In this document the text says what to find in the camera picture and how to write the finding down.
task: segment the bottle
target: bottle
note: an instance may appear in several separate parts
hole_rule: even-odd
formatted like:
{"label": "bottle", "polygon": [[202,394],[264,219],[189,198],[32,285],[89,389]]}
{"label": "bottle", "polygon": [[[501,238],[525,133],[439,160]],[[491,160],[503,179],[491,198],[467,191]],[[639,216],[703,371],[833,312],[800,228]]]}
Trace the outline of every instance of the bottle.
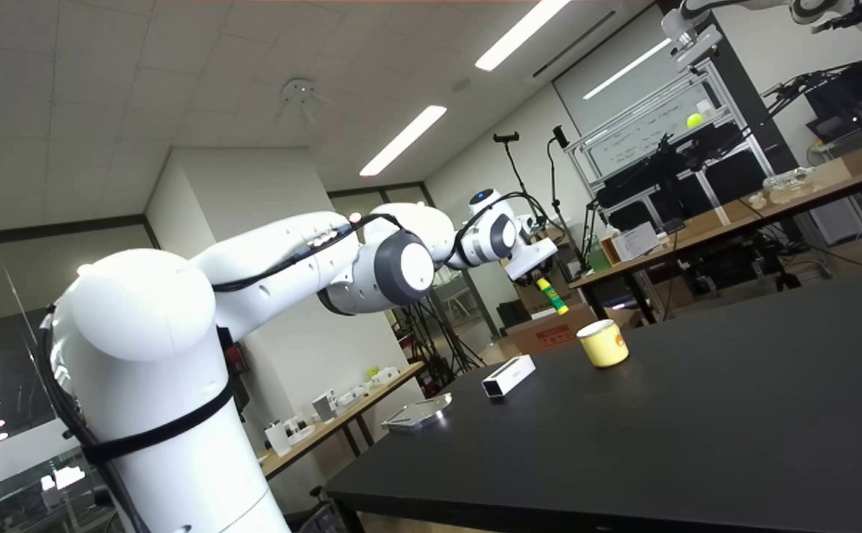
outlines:
{"label": "bottle", "polygon": [[537,280],[537,285],[544,293],[544,300],[552,302],[555,314],[569,314],[569,305],[555,293],[549,280]]}

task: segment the black tabletop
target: black tabletop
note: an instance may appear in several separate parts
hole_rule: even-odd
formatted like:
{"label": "black tabletop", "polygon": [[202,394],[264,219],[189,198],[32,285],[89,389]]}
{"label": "black tabletop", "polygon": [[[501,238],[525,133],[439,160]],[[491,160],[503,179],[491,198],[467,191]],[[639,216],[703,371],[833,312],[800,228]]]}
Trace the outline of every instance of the black tabletop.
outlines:
{"label": "black tabletop", "polygon": [[862,275],[629,333],[443,423],[389,435],[326,491],[355,509],[475,527],[862,530]]}

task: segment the equipment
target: equipment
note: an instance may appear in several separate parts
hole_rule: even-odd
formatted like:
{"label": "equipment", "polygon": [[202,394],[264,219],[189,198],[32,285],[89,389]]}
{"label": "equipment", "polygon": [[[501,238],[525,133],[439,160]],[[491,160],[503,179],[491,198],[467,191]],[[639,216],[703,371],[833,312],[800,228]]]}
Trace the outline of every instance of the equipment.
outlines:
{"label": "equipment", "polygon": [[435,208],[383,204],[291,216],[193,260],[129,250],[85,268],[44,317],[36,362],[128,530],[286,530],[238,420],[223,345],[313,293],[362,314],[421,302],[435,268],[509,260],[525,275],[555,247],[532,244],[507,198],[475,195],[460,231]]}
{"label": "equipment", "polygon": [[862,0],[680,0],[679,10],[667,12],[664,34],[679,46],[679,50],[686,50],[697,46],[694,26],[720,6],[743,6],[743,10],[771,10],[771,6],[789,6],[789,16],[793,25],[814,25],[812,34],[826,29],[862,29]]}
{"label": "equipment", "polygon": [[489,399],[507,399],[509,392],[525,382],[531,374],[537,371],[537,365],[531,362],[531,357],[516,357],[509,362],[503,362],[498,371],[491,371],[479,386],[482,394]]}

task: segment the white wall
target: white wall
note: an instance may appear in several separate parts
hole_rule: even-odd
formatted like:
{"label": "white wall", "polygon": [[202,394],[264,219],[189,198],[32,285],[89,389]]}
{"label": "white wall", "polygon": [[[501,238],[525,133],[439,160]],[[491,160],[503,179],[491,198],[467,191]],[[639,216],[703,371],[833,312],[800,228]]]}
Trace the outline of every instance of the white wall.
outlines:
{"label": "white wall", "polygon": [[[517,171],[526,183],[526,191],[543,203],[543,208],[552,210],[552,182],[549,182],[549,158],[544,143],[552,139],[552,127],[563,127],[574,139],[574,126],[566,115],[560,97],[555,90],[537,93],[531,102],[525,102],[509,118],[503,118],[491,133],[509,133],[517,130],[517,143],[512,146],[512,158],[517,163]],[[517,182],[512,176],[512,166],[501,146],[491,143],[491,133],[479,137],[475,146],[467,146],[455,160],[449,160],[443,170],[426,179],[426,191],[433,203],[454,216],[454,222],[466,219],[467,198],[476,191],[517,191]],[[557,195],[566,222],[581,238],[581,219],[587,204],[587,191],[578,182],[569,158],[555,148],[555,170],[557,170]],[[512,281],[503,275],[501,268],[476,268],[470,271],[470,280],[479,288],[479,297],[489,308],[489,314],[498,321],[498,305],[517,300],[512,291]]]}
{"label": "white wall", "polygon": [[215,244],[193,183],[175,158],[169,158],[161,176],[152,204],[144,208],[144,219],[152,222],[161,247],[175,254],[193,257],[203,247]]}
{"label": "white wall", "polygon": [[629,62],[634,62],[636,56],[649,54],[657,43],[664,43],[660,17],[664,12],[657,6],[649,6],[602,47],[590,50],[587,60],[574,62],[566,75],[557,78],[555,86],[584,137],[596,133],[624,108],[636,103],[649,93],[679,78],[674,60],[669,56],[669,47],[664,47],[660,54],[649,56],[645,62],[623,75],[605,93],[584,102],[590,90],[606,83]]}
{"label": "white wall", "polygon": [[[741,6],[717,10],[738,60],[743,62],[752,86],[762,93],[803,75],[840,62],[862,60],[862,34],[839,29],[812,37],[808,26],[797,26],[784,6],[747,12]],[[793,102],[775,115],[775,126],[790,148],[790,154],[806,163],[806,152],[814,143],[812,108],[806,97]]]}
{"label": "white wall", "polygon": [[[223,241],[294,214],[332,210],[301,148],[177,148],[155,195],[152,210],[161,214],[152,214],[152,225],[162,250],[177,247],[184,254],[189,254],[184,247],[206,241],[206,235]],[[245,417],[254,428],[291,417],[329,389],[355,386],[369,365],[405,365],[383,314],[335,317],[313,297],[251,333],[245,351],[245,389],[251,394]],[[374,420],[384,420],[402,404],[418,399],[418,386],[405,386],[374,410],[369,428],[377,431]],[[326,442],[310,460],[273,481],[278,505],[285,509],[304,508],[309,490],[343,463],[350,463],[346,444],[341,439]]]}

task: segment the desk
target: desk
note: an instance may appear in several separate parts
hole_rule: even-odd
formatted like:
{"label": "desk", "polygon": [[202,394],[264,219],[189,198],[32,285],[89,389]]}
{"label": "desk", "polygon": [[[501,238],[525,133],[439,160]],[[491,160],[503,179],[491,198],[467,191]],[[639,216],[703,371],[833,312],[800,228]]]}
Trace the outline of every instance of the desk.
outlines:
{"label": "desk", "polygon": [[343,509],[489,530],[862,533],[862,275],[624,333],[630,359],[537,359],[507,404],[326,484]]}
{"label": "desk", "polygon": [[817,186],[814,194],[806,194],[800,198],[790,198],[784,204],[768,204],[762,210],[752,210],[747,203],[729,203],[720,210],[704,210],[704,214],[686,219],[680,231],[669,235],[657,251],[643,254],[636,260],[614,265],[605,274],[581,275],[571,281],[571,288],[584,291],[587,302],[592,305],[592,312],[599,317],[605,317],[605,305],[592,297],[592,285],[599,285],[605,280],[624,280],[630,293],[636,297],[636,305],[643,305],[645,297],[634,280],[636,271],[669,260],[680,251],[714,244],[720,238],[747,235],[747,231],[756,231],[762,225],[789,219],[800,210],[812,210],[817,204],[860,194],[862,191],[862,152],[854,152],[848,158],[839,158],[839,160],[829,160],[829,163],[812,170],[808,182],[821,182],[823,186]]}
{"label": "desk", "polygon": [[409,382],[412,376],[418,376],[424,371],[424,365],[409,365],[400,371],[400,376],[395,376],[389,386],[377,386],[369,389],[368,396],[355,399],[346,407],[346,411],[341,411],[338,417],[326,420],[326,423],[316,423],[313,434],[309,439],[301,439],[300,444],[294,444],[285,456],[278,453],[264,453],[258,463],[260,463],[260,472],[264,478],[275,478],[278,472],[285,472],[291,463],[297,463],[300,456],[304,456],[309,451],[313,451],[323,439],[329,439],[332,434],[343,434],[352,453],[358,456],[358,444],[355,439],[350,435],[350,423],[358,423],[368,448],[374,448],[374,439],[369,439],[369,431],[365,423],[365,411],[374,410],[380,399],[384,399],[390,392],[402,389],[402,382]]}

